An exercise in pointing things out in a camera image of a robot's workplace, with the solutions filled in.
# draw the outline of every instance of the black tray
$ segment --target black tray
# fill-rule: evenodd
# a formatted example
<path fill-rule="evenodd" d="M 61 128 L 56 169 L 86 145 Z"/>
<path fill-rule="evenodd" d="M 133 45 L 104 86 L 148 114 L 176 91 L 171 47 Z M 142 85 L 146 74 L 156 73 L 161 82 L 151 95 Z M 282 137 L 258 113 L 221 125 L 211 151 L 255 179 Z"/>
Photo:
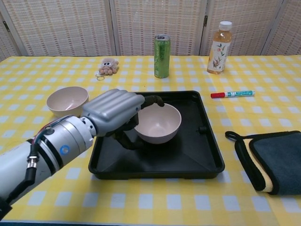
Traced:
<path fill-rule="evenodd" d="M 144 142 L 142 150 L 124 149 L 111 137 L 98 137 L 89 170 L 99 179 L 214 178 L 225 168 L 201 97 L 195 91 L 145 92 L 176 107 L 182 123 L 176 136 L 161 145 Z M 140 139 L 127 131 L 132 141 Z"/>

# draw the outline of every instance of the white bottle cap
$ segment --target white bottle cap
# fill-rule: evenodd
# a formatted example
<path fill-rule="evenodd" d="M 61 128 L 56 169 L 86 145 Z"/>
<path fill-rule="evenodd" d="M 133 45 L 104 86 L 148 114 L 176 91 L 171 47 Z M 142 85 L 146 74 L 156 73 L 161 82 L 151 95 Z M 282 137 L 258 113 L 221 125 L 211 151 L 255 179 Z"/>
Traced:
<path fill-rule="evenodd" d="M 231 28 L 232 28 L 232 22 L 230 21 L 221 21 L 220 22 L 220 25 L 218 26 L 218 28 L 221 30 L 221 31 L 230 31 Z"/>

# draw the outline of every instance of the red marker cap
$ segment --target red marker cap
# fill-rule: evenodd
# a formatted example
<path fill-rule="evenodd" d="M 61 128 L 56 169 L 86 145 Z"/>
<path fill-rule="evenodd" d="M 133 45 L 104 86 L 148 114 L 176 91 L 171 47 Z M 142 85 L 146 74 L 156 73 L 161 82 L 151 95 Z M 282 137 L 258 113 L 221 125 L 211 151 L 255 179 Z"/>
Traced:
<path fill-rule="evenodd" d="M 212 93 L 210 96 L 211 98 L 223 98 L 225 97 L 225 93 Z"/>

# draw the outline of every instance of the blue circle logo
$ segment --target blue circle logo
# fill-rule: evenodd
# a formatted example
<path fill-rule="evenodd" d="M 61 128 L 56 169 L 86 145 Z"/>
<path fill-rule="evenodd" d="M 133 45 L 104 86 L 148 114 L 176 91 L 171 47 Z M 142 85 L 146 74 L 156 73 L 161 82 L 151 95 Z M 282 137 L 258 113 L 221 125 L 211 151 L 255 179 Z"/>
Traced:
<path fill-rule="evenodd" d="M 69 148 L 68 145 L 63 145 L 63 146 L 61 146 L 61 148 L 60 148 L 60 153 L 61 153 L 62 155 L 68 154 L 69 151 L 70 151 L 70 148 Z"/>

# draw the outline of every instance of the bottle label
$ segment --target bottle label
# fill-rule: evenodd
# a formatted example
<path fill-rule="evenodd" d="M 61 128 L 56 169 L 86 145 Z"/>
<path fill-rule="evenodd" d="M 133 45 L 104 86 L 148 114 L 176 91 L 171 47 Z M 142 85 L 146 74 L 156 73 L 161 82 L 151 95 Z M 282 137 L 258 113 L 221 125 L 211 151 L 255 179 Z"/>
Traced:
<path fill-rule="evenodd" d="M 230 44 L 231 42 L 213 41 L 208 62 L 209 70 L 216 72 L 224 70 Z"/>

